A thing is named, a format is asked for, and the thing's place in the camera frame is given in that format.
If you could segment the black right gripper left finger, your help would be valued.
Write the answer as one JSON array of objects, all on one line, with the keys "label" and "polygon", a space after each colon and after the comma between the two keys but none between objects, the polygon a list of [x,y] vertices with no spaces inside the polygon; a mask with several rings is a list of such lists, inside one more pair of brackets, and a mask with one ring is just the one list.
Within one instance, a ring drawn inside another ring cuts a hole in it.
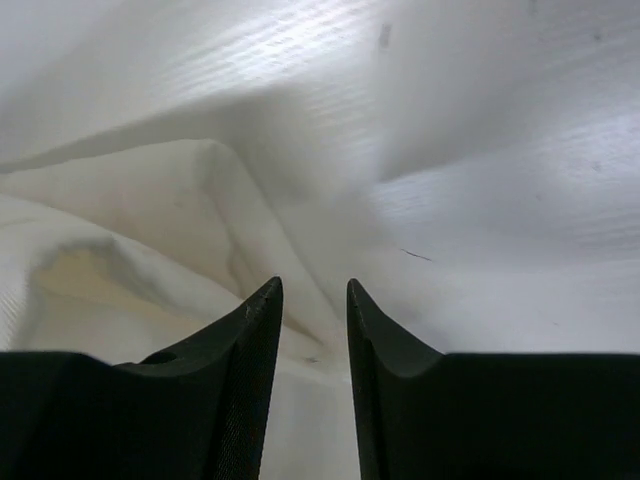
[{"label": "black right gripper left finger", "polygon": [[5,479],[255,479],[283,286],[139,363],[72,352],[1,357]]}]

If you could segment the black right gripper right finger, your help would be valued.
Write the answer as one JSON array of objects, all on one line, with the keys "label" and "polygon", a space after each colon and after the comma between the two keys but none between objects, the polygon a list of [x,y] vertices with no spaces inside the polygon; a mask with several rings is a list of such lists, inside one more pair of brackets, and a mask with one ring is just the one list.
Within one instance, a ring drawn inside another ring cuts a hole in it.
[{"label": "black right gripper right finger", "polygon": [[639,359],[441,353],[347,286],[365,479],[635,479]]}]

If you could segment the white pleated skirt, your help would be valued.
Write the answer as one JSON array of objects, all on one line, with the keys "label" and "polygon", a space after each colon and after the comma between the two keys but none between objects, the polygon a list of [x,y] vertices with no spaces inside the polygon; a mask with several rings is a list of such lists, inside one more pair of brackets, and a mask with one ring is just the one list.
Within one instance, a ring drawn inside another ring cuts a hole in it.
[{"label": "white pleated skirt", "polygon": [[1,175],[1,347],[139,361],[272,276],[283,330],[264,479],[355,479],[341,316],[243,162],[180,140]]}]

